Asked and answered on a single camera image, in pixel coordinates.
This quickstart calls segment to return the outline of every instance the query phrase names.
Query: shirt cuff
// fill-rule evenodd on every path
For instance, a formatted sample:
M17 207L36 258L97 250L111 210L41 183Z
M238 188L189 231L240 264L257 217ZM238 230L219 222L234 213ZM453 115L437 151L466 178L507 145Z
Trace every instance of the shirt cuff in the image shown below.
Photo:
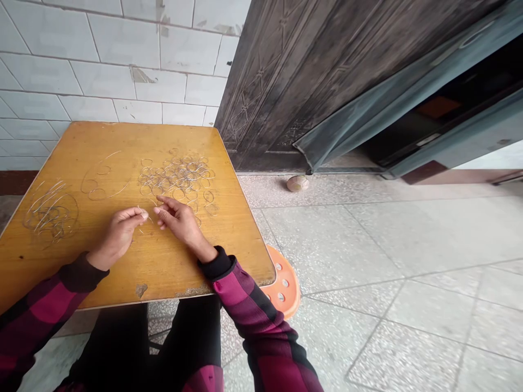
M64 265L58 271L60 280L71 292L91 292L109 275L109 271L101 271L89 264L86 259L87 253L81 253L75 261Z
M218 256L214 260L205 264L198 260L198 266L210 281L217 281L226 277L236 265L235 256L227 256L225 249L221 246L215 246L214 248L218 251Z

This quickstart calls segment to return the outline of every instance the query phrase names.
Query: orange plastic stool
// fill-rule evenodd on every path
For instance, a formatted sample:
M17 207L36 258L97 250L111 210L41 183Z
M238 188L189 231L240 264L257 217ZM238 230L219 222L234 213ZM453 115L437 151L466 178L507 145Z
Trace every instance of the orange plastic stool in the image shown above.
M268 296L274 307L290 319L300 307L301 293L298 278L290 263L275 248L267 245L272 263L276 268L276 281L261 290Z

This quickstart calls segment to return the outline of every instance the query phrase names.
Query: dark door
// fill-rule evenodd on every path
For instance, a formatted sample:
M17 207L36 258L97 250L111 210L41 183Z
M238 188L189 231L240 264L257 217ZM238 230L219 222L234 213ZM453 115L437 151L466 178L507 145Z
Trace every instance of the dark door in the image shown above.
M292 143L504 0L252 0L216 119L236 170L305 170Z

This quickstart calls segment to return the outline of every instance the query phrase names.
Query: wooden table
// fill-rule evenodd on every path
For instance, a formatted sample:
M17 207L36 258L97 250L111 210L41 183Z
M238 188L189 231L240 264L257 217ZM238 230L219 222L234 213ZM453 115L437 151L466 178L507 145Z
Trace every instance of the wooden table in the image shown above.
M173 152L173 148L178 149L175 152L178 157L206 157L208 168L216 173L209 190L215 197L217 215L207 213L204 205L199 206L196 215L201 219L205 236L212 244L219 244L229 254L236 255L259 285L273 283L276 276L273 264L215 128L75 122L65 131L0 238L0 313L61 265L91 249L114 212L137 205L149 212L154 225L148 220L141 227L143 233L135 230L129 251L80 308L209 293L195 257L170 231L162 231L156 225L151 200L155 198L140 193L138 177L142 165L148 163L142 160L153 160L154 167L162 167L165 159L172 159L169 151ZM116 151L120 152L98 165ZM110 173L105 174L109 169L102 166L110 167ZM89 194L81 192L81 187L83 182L82 189L89 191L94 186L93 180L104 189L106 196L123 190L110 198L90 200L89 196L101 198L100 194L95 196L101 191ZM77 202L78 224L72 236L53 244L46 242L48 232L40 237L33 229L24 227L23 222L34 203L32 197L35 194L39 197L59 181L67 186L63 192ZM72 197L65 197L56 205L69 210L70 225L74 204Z

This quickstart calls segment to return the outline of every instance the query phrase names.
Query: person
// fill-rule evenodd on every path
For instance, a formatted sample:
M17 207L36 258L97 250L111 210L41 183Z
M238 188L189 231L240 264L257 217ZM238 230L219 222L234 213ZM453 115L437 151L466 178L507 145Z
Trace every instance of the person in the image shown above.
M283 319L236 257L212 246L192 208L157 197L160 229L194 252L216 295L181 299L157 356L149 357L147 304L100 311L80 358L56 391L223 391L220 308L244 341L256 391L322 391L298 335ZM131 246L134 229L148 218L131 207L117 212L107 234L91 252L38 285L0 316L0 390L15 391L33 366L34 355Z

